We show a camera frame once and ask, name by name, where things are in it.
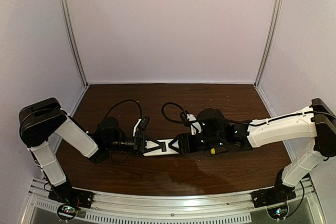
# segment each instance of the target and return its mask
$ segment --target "robotic arm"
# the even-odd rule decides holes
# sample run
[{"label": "robotic arm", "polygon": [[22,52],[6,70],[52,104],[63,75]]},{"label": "robotic arm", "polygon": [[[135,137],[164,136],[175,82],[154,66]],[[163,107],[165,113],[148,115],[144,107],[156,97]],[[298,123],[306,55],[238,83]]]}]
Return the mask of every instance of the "robotic arm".
[{"label": "robotic arm", "polygon": [[93,135],[85,132],[55,98],[38,102],[20,111],[20,136],[48,178],[49,198],[90,208],[93,193],[73,189],[47,142],[57,134],[94,163],[109,157],[109,151],[134,152],[144,156],[187,154],[210,151],[212,155],[248,151],[265,144],[309,137],[311,141],[289,166],[282,169],[273,188],[252,192],[255,207],[295,198],[294,188],[324,158],[336,156],[336,117],[321,99],[292,114],[271,119],[236,122],[226,119],[219,109],[208,108],[197,116],[182,111],[181,122],[189,133],[174,139],[155,140],[144,131],[149,118],[138,120],[133,135],[126,136],[116,118],[106,117]]}]

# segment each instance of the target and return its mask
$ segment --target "black cable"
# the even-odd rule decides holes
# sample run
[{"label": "black cable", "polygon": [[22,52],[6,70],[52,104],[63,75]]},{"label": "black cable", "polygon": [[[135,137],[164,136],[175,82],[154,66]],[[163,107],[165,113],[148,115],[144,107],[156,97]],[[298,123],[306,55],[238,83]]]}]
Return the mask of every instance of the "black cable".
[{"label": "black cable", "polygon": [[[181,121],[174,120],[174,119],[171,119],[171,118],[169,118],[169,117],[167,116],[167,114],[166,114],[165,111],[164,111],[164,109],[166,108],[167,105],[173,105],[173,106],[175,106],[175,107],[178,107],[178,108],[182,111],[182,113],[185,115],[185,118],[187,118],[187,111],[184,110],[184,108],[183,108],[181,105],[179,105],[179,104],[177,104],[177,103],[175,103],[175,102],[166,102],[165,104],[162,105],[162,107],[161,107],[161,114],[163,115],[163,117],[164,117],[167,121],[172,122],[172,123],[185,124],[185,122],[183,122],[182,120],[181,120]],[[197,120],[196,120],[196,121],[188,121],[188,124],[189,124],[189,126],[191,126],[192,128],[195,129],[196,133],[199,133],[200,131],[198,130],[198,128],[196,128],[196,126],[195,126],[194,124],[192,124],[191,122],[196,123],[196,122],[198,122],[198,121],[197,121]]]},{"label": "black cable", "polygon": [[46,189],[46,185],[48,185],[48,184],[49,184],[49,182],[45,183],[45,184],[43,185],[43,189],[44,189],[45,191],[52,192],[51,190],[47,190],[47,189]]},{"label": "black cable", "polygon": [[187,113],[186,111],[183,109],[183,107],[175,102],[166,102],[165,104],[162,105],[161,107],[161,114],[163,115],[163,117],[169,121],[169,122],[172,122],[172,123],[178,123],[178,124],[184,124],[185,122],[183,122],[182,120],[179,121],[179,120],[175,120],[175,119],[171,119],[169,118],[166,113],[164,112],[164,109],[167,107],[167,105],[173,105],[175,107],[178,107],[185,115],[185,117],[187,117]]},{"label": "black cable", "polygon": [[115,161],[115,160],[113,159],[113,153],[114,153],[114,151],[110,152],[110,159],[112,160],[112,162],[114,162],[114,163],[116,163],[116,164],[118,164],[118,165],[121,165],[121,164],[125,163],[126,160],[128,159],[128,157],[130,156],[130,154],[127,153],[127,157],[126,157],[122,162],[117,162],[117,161]]},{"label": "black cable", "polygon": [[106,115],[104,116],[104,119],[108,117],[108,115],[111,113],[111,111],[112,111],[113,109],[115,109],[115,108],[118,107],[119,105],[121,105],[121,104],[123,104],[123,103],[126,103],[126,102],[134,102],[134,103],[138,106],[139,111],[140,111],[140,118],[142,118],[142,108],[141,108],[139,102],[136,101],[136,100],[133,100],[133,99],[127,99],[127,100],[123,100],[123,101],[118,102],[117,104],[113,105],[113,106],[109,109],[109,111],[106,113]]},{"label": "black cable", "polygon": [[65,204],[70,204],[70,202],[67,202],[66,200],[62,199],[58,193],[55,191],[53,185],[50,185],[51,189],[53,190],[54,194],[56,194],[56,197],[59,198],[61,201],[63,201]]},{"label": "black cable", "polygon": [[301,198],[301,200],[300,200],[300,203],[298,204],[298,206],[294,209],[294,211],[293,212],[291,212],[289,215],[287,215],[286,216],[286,218],[288,218],[288,217],[291,217],[298,209],[299,209],[299,207],[301,206],[301,204],[302,204],[302,202],[303,202],[303,199],[305,198],[305,187],[303,186],[303,183],[300,181],[300,184],[301,184],[301,187],[302,187],[302,198]]},{"label": "black cable", "polygon": [[[178,123],[178,124],[184,124],[185,122],[171,119],[171,118],[169,118],[166,115],[164,109],[165,109],[165,107],[167,105],[174,105],[174,106],[178,107],[186,115],[186,111],[179,104],[174,103],[174,102],[166,102],[161,107],[161,113],[162,113],[163,117],[166,120],[168,120],[169,122]],[[332,118],[336,119],[336,116],[334,116],[334,115],[332,115],[330,113],[327,113],[327,112],[322,112],[322,111],[307,111],[307,112],[303,112],[303,113],[293,113],[293,114],[288,114],[288,115],[282,115],[282,116],[279,116],[279,117],[276,117],[276,118],[271,118],[271,119],[268,120],[268,122],[262,122],[262,123],[258,123],[258,124],[252,124],[252,123],[246,123],[246,122],[241,122],[241,121],[235,121],[235,120],[231,120],[231,119],[217,119],[217,120],[223,121],[223,122],[228,122],[228,123],[243,124],[243,125],[248,125],[248,126],[253,126],[253,127],[259,127],[259,126],[265,125],[267,123],[270,123],[270,122],[273,122],[273,121],[276,121],[276,120],[280,120],[280,119],[284,119],[284,118],[289,118],[291,116],[305,115],[305,114],[311,114],[311,113],[324,114],[324,115],[328,115],[328,116],[331,116]],[[206,121],[194,120],[194,121],[188,121],[188,123],[190,125],[193,125],[193,123],[206,123]]]}]

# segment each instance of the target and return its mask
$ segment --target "white plastic cover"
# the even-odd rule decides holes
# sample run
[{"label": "white plastic cover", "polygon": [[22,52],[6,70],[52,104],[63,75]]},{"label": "white plastic cover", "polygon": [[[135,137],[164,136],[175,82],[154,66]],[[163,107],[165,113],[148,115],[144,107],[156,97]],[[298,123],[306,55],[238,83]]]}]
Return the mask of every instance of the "white plastic cover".
[{"label": "white plastic cover", "polygon": [[68,118],[57,130],[55,134],[62,137],[85,157],[91,157],[98,146],[80,127]]},{"label": "white plastic cover", "polygon": [[285,167],[282,173],[282,183],[285,186],[295,187],[303,177],[323,161],[324,157],[321,153],[314,151],[314,146],[315,140],[312,138],[298,157]]},{"label": "white plastic cover", "polygon": [[59,186],[67,180],[48,142],[45,141],[37,147],[31,147],[30,151],[35,155],[52,185]]},{"label": "white plastic cover", "polygon": [[[313,113],[303,114],[307,111],[312,111],[312,108],[307,106],[300,111],[294,112],[302,113],[298,116],[279,119],[258,127],[249,126],[247,139],[253,148],[257,148],[265,144],[293,138],[315,137],[317,136],[316,127],[315,123],[311,121]],[[251,123],[259,124],[268,122],[268,120],[253,120]]]}]

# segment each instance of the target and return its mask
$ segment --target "black plastic housing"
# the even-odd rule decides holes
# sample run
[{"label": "black plastic housing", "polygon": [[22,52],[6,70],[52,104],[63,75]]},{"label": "black plastic housing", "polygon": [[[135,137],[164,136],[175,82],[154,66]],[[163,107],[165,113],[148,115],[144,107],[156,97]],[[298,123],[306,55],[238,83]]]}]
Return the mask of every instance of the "black plastic housing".
[{"label": "black plastic housing", "polygon": [[296,197],[294,187],[288,187],[282,183],[281,178],[283,171],[284,169],[278,172],[274,187],[260,189],[251,193],[255,208],[286,202],[286,200],[294,199]]},{"label": "black plastic housing", "polygon": [[66,119],[55,98],[27,106],[19,113],[20,137],[27,147],[36,147],[47,141]]},{"label": "black plastic housing", "polygon": [[325,157],[336,156],[336,119],[332,116],[321,114],[324,112],[335,116],[328,106],[320,98],[312,100],[314,121],[317,137],[315,137],[315,151],[319,151]]}]

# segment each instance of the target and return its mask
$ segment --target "aluminum frame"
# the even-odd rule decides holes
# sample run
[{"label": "aluminum frame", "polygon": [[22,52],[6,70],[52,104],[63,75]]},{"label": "aluminum frame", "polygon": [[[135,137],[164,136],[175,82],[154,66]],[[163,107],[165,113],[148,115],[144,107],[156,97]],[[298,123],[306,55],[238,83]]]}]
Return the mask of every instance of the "aluminum frame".
[{"label": "aluminum frame", "polygon": [[83,65],[82,65],[80,57],[79,57],[78,48],[77,48],[77,44],[76,44],[76,41],[75,41],[75,35],[74,35],[74,31],[73,31],[72,23],[71,23],[71,18],[70,18],[68,1],[67,0],[60,0],[60,3],[61,3],[64,23],[65,23],[65,27],[66,27],[66,31],[67,31],[67,35],[68,35],[68,39],[69,39],[69,44],[70,44],[72,56],[73,56],[74,61],[75,61],[75,65],[76,65],[76,68],[77,68],[77,71],[78,71],[78,75],[79,75],[81,84],[82,84],[83,87],[86,87],[88,85],[88,81],[86,79],[84,69],[83,69]]},{"label": "aluminum frame", "polygon": [[[305,197],[309,199],[314,222],[316,224],[324,224],[324,216],[311,179],[305,178],[302,182],[306,191]],[[44,206],[44,209],[49,209],[49,211],[55,210],[53,206],[60,205],[60,203],[48,199],[48,191],[43,188],[45,183],[45,180],[37,178],[33,180],[28,192],[29,201],[22,223],[29,223],[27,219],[32,217],[34,206],[37,206],[39,199],[52,205]],[[78,214],[78,218],[93,222],[96,220],[96,223],[108,223],[102,221],[104,218],[129,221],[142,220],[143,223],[156,223],[158,220],[165,223],[187,223],[206,219],[211,221],[209,223],[212,223],[212,221],[216,223],[215,220],[239,216],[244,218],[243,216],[248,216],[253,211],[266,209],[266,207],[254,208],[250,195],[252,191],[183,197],[134,196],[93,191],[94,197],[91,209],[83,209]],[[302,196],[301,185],[296,187],[295,192],[297,198],[294,200],[298,200]]]},{"label": "aluminum frame", "polygon": [[258,70],[258,74],[255,81],[255,86],[258,87],[260,85],[260,81],[262,78],[262,75],[264,74],[266,63],[270,54],[270,50],[274,41],[275,33],[276,33],[276,27],[277,23],[280,17],[281,7],[284,0],[275,0],[274,1],[274,7],[273,7],[273,13],[271,18],[271,24],[268,30],[266,45],[264,49],[264,54],[261,59],[260,67]]}]

